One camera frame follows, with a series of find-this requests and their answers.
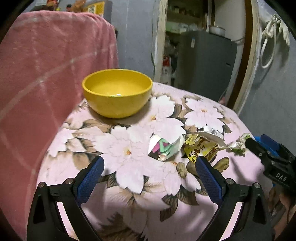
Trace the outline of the silver foil wrapper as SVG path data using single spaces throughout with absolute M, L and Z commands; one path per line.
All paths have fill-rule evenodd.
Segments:
M 209 127 L 209 126 L 205 125 L 205 126 L 203 127 L 203 130 L 204 130 L 205 132 L 208 132 L 208 133 L 210 133 L 210 134 L 213 134 L 213 135 L 215 135 L 215 136 L 217 136 L 217 137 L 219 137 L 219 138 L 221 138 L 221 139 L 224 139 L 223 133 L 221 133 L 221 132 L 215 130 L 215 129 L 212 128 L 212 127 Z

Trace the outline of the small brown nut shell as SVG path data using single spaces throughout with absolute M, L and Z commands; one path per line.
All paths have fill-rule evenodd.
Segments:
M 218 170 L 220 173 L 222 173 L 224 170 L 229 168 L 229 158 L 228 157 L 224 157 L 222 159 L 220 159 L 214 166 L 213 168 Z

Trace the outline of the yellow paper carton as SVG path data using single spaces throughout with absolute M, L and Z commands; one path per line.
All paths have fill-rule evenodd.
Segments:
M 218 144 L 199 134 L 187 134 L 183 144 L 183 150 L 187 158 L 195 163 L 199 156 L 204 156 L 208 162 L 212 162 L 218 152 Z

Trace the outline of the brown peel scrap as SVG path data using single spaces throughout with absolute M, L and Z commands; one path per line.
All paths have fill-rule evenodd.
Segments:
M 177 170 L 178 175 L 181 178 L 183 178 L 183 179 L 186 178 L 188 171 L 187 171 L 187 168 L 184 163 L 178 162 L 177 166 L 176 166 L 176 170 Z

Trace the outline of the grey refrigerator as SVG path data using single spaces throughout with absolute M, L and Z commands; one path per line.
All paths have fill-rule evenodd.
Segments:
M 218 102 L 227 89 L 237 44 L 205 31 L 181 33 L 174 87 Z

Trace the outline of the pink floral table cloth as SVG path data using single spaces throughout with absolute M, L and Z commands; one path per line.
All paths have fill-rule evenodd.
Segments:
M 223 133 L 226 144 L 250 133 L 234 111 L 159 83 L 145 107 L 122 120 L 104 119 L 83 100 L 49 146 L 37 181 L 61 184 L 100 155 L 102 178 L 82 208 L 103 240 L 195 240 L 217 206 L 183 151 L 161 162 L 148 147 L 152 135 L 173 143 L 205 125 Z M 185 179 L 178 162 L 187 168 Z

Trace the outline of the red white sack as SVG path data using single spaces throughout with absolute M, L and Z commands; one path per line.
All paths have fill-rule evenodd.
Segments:
M 171 78 L 172 78 L 171 58 L 168 55 L 164 55 L 162 74 L 161 74 L 161 83 L 166 85 L 171 85 Z

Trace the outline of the cream rubber gloves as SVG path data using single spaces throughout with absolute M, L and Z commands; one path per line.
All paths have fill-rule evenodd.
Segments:
M 272 15 L 271 19 L 267 22 L 262 36 L 264 38 L 273 38 L 275 43 L 278 37 L 282 34 L 283 40 L 286 45 L 290 46 L 290 32 L 285 22 L 278 16 Z

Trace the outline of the metal pot on refrigerator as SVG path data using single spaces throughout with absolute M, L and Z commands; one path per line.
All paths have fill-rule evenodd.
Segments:
M 209 33 L 217 35 L 217 36 L 225 37 L 226 30 L 222 27 L 210 25 L 209 26 Z

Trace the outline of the yellow bowl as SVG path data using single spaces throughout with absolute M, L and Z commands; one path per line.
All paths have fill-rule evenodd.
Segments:
M 141 110 L 151 96 L 153 81 L 140 72 L 106 69 L 82 81 L 89 106 L 106 118 L 126 118 Z

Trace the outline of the pink checked towel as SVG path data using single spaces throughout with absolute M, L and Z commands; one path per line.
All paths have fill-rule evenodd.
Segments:
M 1 42 L 1 210 L 22 240 L 41 161 L 82 80 L 117 67 L 114 26 L 96 14 L 22 13 Z

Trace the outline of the large oil jug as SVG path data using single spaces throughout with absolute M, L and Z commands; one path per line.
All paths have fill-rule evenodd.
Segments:
M 112 1 L 90 1 L 86 3 L 83 11 L 97 14 L 107 19 L 111 17 L 112 5 Z

